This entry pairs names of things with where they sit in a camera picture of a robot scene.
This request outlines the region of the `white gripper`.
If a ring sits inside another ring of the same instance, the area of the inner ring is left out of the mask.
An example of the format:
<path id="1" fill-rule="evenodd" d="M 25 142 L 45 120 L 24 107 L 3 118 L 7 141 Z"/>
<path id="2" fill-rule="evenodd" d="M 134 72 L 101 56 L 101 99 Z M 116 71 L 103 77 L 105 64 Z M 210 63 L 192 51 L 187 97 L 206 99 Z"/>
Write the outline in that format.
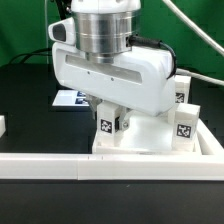
<path id="1" fill-rule="evenodd" d="M 172 58 L 165 50 L 134 47 L 116 55 L 111 64 L 90 62 L 75 47 L 58 42 L 52 53 L 58 82 L 88 94 L 94 119 L 102 100 L 127 107 L 115 119 L 115 131 L 129 128 L 134 110 L 157 116 L 175 104 Z"/>

